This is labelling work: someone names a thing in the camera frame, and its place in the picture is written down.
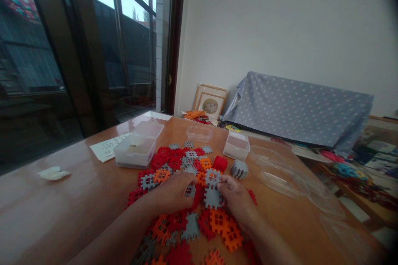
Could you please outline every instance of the clear plastic box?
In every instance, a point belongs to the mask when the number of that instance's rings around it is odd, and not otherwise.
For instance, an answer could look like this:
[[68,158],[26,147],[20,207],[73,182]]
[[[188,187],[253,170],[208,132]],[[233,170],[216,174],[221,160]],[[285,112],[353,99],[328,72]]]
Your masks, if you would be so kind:
[[155,155],[156,140],[164,128],[155,120],[141,122],[114,148],[116,165],[126,168],[147,169]]
[[295,173],[271,164],[265,164],[262,168],[259,179],[267,187],[294,199],[309,195],[307,185]]
[[260,146],[251,146],[250,158],[259,166],[273,164],[284,169],[287,168],[284,158],[278,152],[272,149]]
[[320,222],[347,264],[376,264],[371,247],[346,223],[320,216]]
[[250,152],[249,138],[236,132],[229,132],[223,154],[240,161],[245,161]]
[[190,125],[187,128],[187,138],[189,141],[208,143],[213,137],[210,128]]

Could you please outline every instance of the table surface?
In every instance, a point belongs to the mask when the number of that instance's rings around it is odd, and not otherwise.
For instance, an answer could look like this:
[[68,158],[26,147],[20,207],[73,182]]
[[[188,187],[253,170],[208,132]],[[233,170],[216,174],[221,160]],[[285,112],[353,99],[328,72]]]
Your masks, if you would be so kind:
[[[101,163],[90,145],[132,131],[143,120],[149,117],[139,116],[109,128],[0,178],[0,264],[67,263],[123,212],[129,192],[137,187],[139,170],[118,168],[114,159]],[[204,126],[176,117],[158,121],[165,124],[165,128],[157,148],[169,143],[183,145],[189,125]],[[208,143],[213,148],[213,153],[208,154],[213,161],[222,155],[228,132],[207,127],[213,130],[213,138]],[[252,145],[276,150],[287,164],[316,179],[284,146],[255,138],[249,140]],[[195,143],[195,147],[202,145],[205,144]],[[226,173],[229,173],[233,160],[227,159]],[[253,190],[262,216],[283,236],[303,264],[343,264],[342,255],[320,224],[322,212],[308,198],[292,199],[266,187],[257,177],[260,168],[249,157],[246,163],[249,175],[243,184]],[[52,166],[60,166],[72,174],[56,182],[38,177],[39,171]],[[345,211],[346,222],[377,255],[383,255],[381,245],[347,209]],[[204,262],[214,248],[220,250],[226,264],[248,262],[243,248],[229,253],[220,235],[210,242],[200,237],[189,244],[195,264]]]

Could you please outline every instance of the orange building block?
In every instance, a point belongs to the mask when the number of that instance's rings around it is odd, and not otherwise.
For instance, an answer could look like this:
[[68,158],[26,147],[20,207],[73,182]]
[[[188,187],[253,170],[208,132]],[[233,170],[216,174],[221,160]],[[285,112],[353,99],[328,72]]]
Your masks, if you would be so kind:
[[224,209],[210,209],[210,227],[214,233],[219,233],[221,235],[223,232],[228,232],[228,215]]
[[224,265],[224,258],[221,257],[220,252],[216,249],[211,251],[205,259],[206,265]]
[[237,250],[238,247],[242,246],[243,237],[238,228],[238,223],[230,218],[229,229],[224,230],[221,235],[224,238],[224,244],[230,252]]
[[167,228],[167,214],[162,214],[152,227],[152,238],[164,246],[170,237],[171,231]]
[[198,183],[199,185],[206,187],[206,173],[204,172],[198,172],[198,175],[196,176],[196,178],[198,179]]
[[200,160],[200,164],[202,165],[202,168],[204,169],[204,170],[207,170],[207,169],[211,169],[212,168],[212,164],[211,164],[211,160],[207,157],[207,158],[204,158],[204,159],[201,159]]
[[167,180],[170,175],[171,174],[169,170],[158,169],[156,170],[153,179],[156,183],[162,183],[163,181]]

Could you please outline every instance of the wall picture frame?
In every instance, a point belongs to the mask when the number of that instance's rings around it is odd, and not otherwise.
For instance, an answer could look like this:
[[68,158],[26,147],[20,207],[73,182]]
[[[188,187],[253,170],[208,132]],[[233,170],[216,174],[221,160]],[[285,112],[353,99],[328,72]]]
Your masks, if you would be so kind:
[[202,92],[198,101],[197,111],[204,111],[206,116],[218,120],[224,108],[225,97]]

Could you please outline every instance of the hand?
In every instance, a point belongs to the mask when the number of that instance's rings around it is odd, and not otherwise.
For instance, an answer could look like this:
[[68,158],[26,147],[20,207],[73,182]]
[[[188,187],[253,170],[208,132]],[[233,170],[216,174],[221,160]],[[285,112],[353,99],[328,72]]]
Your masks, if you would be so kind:
[[171,214],[192,206],[194,199],[185,196],[185,190],[189,184],[196,185],[197,183],[198,180],[194,174],[177,172],[142,198],[152,201],[158,215]]
[[248,190],[242,183],[228,175],[221,175],[221,181],[217,184],[217,188],[227,200],[228,207],[235,219],[248,232],[261,218]]

